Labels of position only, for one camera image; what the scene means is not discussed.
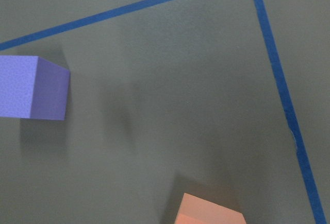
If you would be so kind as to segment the orange foam block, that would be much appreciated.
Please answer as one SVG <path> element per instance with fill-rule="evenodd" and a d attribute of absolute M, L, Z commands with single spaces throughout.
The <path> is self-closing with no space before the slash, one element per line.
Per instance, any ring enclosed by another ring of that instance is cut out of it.
<path fill-rule="evenodd" d="M 184 193 L 174 223 L 246 223 L 242 213 Z"/>

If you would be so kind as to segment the purple foam block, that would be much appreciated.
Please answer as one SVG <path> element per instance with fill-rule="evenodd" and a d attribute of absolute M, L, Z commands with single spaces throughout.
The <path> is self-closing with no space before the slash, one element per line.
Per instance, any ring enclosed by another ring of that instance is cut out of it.
<path fill-rule="evenodd" d="M 64 120 L 69 81 L 41 57 L 1 55 L 1 117 Z"/>

